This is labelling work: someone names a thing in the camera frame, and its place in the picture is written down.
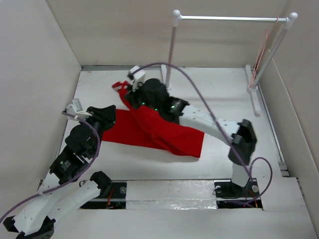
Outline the red trousers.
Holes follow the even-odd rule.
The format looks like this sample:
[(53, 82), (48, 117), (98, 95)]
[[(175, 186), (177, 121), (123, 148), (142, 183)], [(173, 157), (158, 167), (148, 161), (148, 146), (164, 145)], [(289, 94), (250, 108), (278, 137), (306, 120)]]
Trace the red trousers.
[(104, 132), (103, 141), (166, 150), (177, 156), (201, 156), (203, 132), (167, 122), (144, 106), (134, 110), (124, 98), (128, 86), (126, 81), (112, 85), (127, 109), (116, 110), (116, 123)]

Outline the pink wire hanger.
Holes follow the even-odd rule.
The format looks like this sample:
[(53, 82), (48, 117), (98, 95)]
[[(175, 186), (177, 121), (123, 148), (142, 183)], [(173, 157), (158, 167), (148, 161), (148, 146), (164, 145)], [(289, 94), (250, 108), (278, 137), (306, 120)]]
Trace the pink wire hanger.
[(252, 77), (251, 77), (250, 83), (249, 83), (249, 85), (248, 85), (248, 86), (249, 86), (249, 89), (253, 89), (253, 84), (254, 84), (254, 82), (255, 82), (256, 75), (257, 75), (257, 71), (258, 71), (258, 69), (259, 69), (261, 60), (262, 60), (262, 58), (263, 58), (263, 55), (264, 55), (266, 46), (267, 46), (267, 44), (268, 44), (269, 36), (270, 36), (270, 35), (272, 34), (272, 32), (274, 31), (275, 26), (278, 24), (278, 22), (279, 22), (279, 17), (276, 18), (275, 24), (274, 24), (272, 30), (270, 31), (270, 33), (268, 33), (268, 29), (267, 29), (267, 28), (266, 28), (265, 31), (264, 31), (264, 37), (265, 37), (265, 39), (261, 42), (261, 45), (260, 45), (259, 50), (258, 50), (258, 54), (257, 54), (257, 57), (256, 57), (255, 65), (254, 65), (253, 71), (252, 71)]

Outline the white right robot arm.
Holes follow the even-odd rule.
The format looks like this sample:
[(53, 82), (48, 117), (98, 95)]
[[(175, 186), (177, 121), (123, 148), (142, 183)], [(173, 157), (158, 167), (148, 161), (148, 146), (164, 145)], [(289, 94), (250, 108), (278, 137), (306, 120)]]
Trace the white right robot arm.
[(249, 165), (257, 143), (249, 120), (235, 122), (218, 119), (183, 99), (170, 96), (165, 85), (155, 78), (130, 80), (125, 98), (135, 110), (150, 108), (166, 122), (196, 129), (228, 145), (232, 177), (216, 193), (224, 199), (237, 199), (249, 190)]

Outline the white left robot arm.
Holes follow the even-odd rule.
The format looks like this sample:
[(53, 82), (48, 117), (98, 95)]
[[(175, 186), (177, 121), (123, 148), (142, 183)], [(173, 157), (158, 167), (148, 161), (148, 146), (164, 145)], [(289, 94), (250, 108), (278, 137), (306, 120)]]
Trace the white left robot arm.
[(5, 229), (17, 233), (19, 239), (49, 239), (55, 224), (66, 213), (93, 198), (104, 198), (111, 193), (112, 180), (98, 171), (74, 193), (62, 198), (98, 157), (104, 132), (116, 122), (115, 105), (89, 107), (85, 112), (74, 114), (66, 108), (62, 113), (78, 121), (78, 125), (66, 137), (65, 147), (49, 167), (35, 195), (15, 205), (0, 219)]

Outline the white metal clothes rack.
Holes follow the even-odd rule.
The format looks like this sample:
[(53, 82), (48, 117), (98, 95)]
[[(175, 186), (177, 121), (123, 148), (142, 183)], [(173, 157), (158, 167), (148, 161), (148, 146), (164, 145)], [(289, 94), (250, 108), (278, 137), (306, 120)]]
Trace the white metal clothes rack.
[[(248, 85), (258, 50), (265, 39), (264, 31), (267, 28), (270, 33), (277, 17), (279, 17), (279, 22), (269, 36), (253, 89), (249, 89)], [(183, 15), (178, 9), (175, 9), (172, 12), (172, 32), (167, 62), (170, 65), (185, 67), (243, 68), (246, 77), (245, 88), (250, 96), (253, 113), (259, 117), (261, 114), (257, 96), (259, 81), (297, 19), (296, 12), (291, 12), (285, 17), (243, 17)], [(186, 50), (185, 57), (194, 54), (190, 59), (174, 60), (173, 58), (178, 28), (194, 30), (194, 33), (186, 34), (185, 39), (179, 41), (182, 44), (181, 49)]]

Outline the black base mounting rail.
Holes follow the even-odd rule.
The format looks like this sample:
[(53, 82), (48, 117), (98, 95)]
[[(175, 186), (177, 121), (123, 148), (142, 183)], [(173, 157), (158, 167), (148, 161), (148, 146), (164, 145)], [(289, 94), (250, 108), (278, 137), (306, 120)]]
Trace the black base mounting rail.
[(262, 208), (256, 180), (241, 188), (226, 180), (116, 181), (106, 196), (81, 209), (214, 210)]

